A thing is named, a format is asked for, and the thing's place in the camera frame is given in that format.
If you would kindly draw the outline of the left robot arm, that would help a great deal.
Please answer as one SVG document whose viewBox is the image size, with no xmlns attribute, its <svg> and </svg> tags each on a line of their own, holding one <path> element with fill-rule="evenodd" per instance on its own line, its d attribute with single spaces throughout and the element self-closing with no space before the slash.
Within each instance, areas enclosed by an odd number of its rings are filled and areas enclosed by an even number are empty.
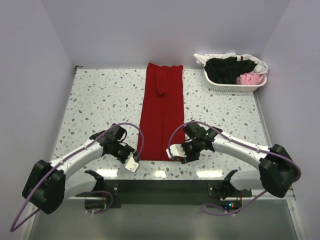
<svg viewBox="0 0 320 240">
<path fill-rule="evenodd" d="M 115 157 L 126 170 L 135 173 L 139 167 L 139 153 L 123 142 L 127 131 L 120 124 L 113 124 L 109 129 L 95 133 L 84 144 L 69 154 L 50 162 L 39 160 L 33 166 L 26 181 L 22 196 L 38 209 L 51 214 L 63 200 L 84 193 L 105 197 L 108 188 L 104 177 L 94 170 L 85 170 L 89 178 L 83 180 L 71 177 L 90 162 L 105 155 Z"/>
</svg>

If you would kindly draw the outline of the red t shirt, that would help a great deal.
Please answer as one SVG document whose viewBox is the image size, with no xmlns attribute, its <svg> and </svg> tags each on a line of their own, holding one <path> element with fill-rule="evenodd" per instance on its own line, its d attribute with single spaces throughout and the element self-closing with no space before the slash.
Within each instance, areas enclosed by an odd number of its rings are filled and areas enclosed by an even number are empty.
<svg viewBox="0 0 320 240">
<path fill-rule="evenodd" d="M 168 143 L 181 144 L 185 133 L 183 66 L 159 66 L 149 63 L 146 69 L 144 97 L 140 116 L 137 148 L 143 148 L 142 161 L 169 161 Z"/>
</svg>

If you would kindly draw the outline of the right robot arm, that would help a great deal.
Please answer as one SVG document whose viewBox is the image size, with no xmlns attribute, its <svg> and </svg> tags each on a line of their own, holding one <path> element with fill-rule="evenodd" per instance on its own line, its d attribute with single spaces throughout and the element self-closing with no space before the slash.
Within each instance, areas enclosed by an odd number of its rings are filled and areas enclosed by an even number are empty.
<svg viewBox="0 0 320 240">
<path fill-rule="evenodd" d="M 283 198 L 293 183 L 301 178 L 300 168 L 279 144 L 263 146 L 249 143 L 199 121 L 185 124 L 183 132 L 190 140 L 170 147 L 173 155 L 182 158 L 183 164 L 198 160 L 201 151 L 208 150 L 252 166 L 252 170 L 232 170 L 224 178 L 222 189 L 227 196 L 233 197 L 245 189 L 263 189 Z"/>
</svg>

